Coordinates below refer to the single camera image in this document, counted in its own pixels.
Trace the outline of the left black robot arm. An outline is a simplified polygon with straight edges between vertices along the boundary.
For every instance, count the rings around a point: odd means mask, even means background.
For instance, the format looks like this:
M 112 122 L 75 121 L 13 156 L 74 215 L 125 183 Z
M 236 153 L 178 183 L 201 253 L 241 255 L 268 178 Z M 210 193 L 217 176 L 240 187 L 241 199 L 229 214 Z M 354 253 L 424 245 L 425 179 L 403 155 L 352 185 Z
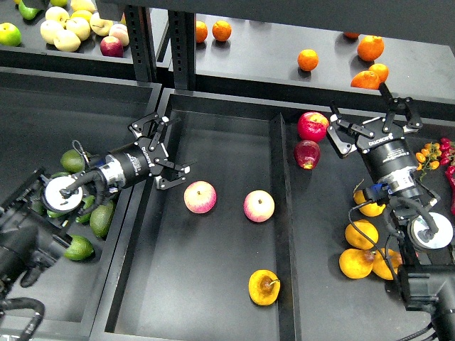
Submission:
M 15 282 L 32 286 L 64 255 L 73 244 L 67 230 L 77 217 L 149 178 L 159 190 L 186 181 L 190 166 L 170 161 L 164 142 L 167 128 L 176 122 L 157 112 L 142 117 L 129 125 L 133 142 L 100 156 L 91 156 L 74 140 L 80 171 L 53 178 L 39 168 L 1 203 L 1 312 L 33 313 L 19 340 L 33 338 L 46 309 L 35 298 L 8 295 Z

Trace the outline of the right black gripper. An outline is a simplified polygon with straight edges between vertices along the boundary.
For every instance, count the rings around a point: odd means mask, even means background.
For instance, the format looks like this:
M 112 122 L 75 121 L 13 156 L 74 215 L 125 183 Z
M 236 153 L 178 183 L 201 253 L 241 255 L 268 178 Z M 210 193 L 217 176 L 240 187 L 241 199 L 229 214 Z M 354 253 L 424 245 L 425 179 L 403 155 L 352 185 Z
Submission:
M 384 82 L 378 89 L 387 105 L 385 119 L 377 117 L 361 125 L 355 124 L 346 121 L 335 102 L 331 102 L 331 116 L 326 129 L 328 140 L 338 157 L 346 158 L 358 151 L 374 183 L 383 182 L 383 178 L 395 171 L 413 172 L 417 169 L 417 160 L 405 140 L 405 134 L 417 132 L 423 127 L 411 97 L 393 97 Z M 397 114 L 407 120 L 403 127 L 394 123 Z

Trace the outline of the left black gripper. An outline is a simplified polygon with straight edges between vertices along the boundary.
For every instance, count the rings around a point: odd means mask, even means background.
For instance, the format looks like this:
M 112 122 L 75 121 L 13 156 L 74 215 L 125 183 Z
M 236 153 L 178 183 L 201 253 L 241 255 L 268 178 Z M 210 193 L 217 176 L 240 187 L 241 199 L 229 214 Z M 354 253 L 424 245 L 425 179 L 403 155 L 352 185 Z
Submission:
M 183 184 L 196 160 L 183 165 L 169 161 L 161 141 L 167 128 L 179 121 L 179 118 L 170 119 L 154 112 L 132 122 L 128 129 L 135 137 L 135 142 L 110 151 L 105 156 L 107 184 L 128 188 L 150 176 L 154 177 L 158 190 Z

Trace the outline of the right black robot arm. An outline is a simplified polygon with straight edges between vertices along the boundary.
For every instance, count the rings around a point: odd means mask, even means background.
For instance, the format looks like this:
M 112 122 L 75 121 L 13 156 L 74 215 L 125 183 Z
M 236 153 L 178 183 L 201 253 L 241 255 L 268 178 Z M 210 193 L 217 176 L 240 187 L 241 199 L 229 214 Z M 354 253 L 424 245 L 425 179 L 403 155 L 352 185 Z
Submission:
M 385 116 L 355 124 L 331 104 L 327 137 L 340 158 L 355 151 L 361 155 L 373 181 L 363 191 L 365 201 L 385 206 L 387 228 L 403 261 L 391 274 L 406 309 L 427 312 L 437 339 L 453 340 L 454 265 L 419 260 L 424 252 L 448 247 L 454 237 L 451 222 L 432 212 L 440 197 L 416 177 L 417 159 L 405 139 L 423 123 L 412 98 L 393 97 L 384 82 L 378 89 Z

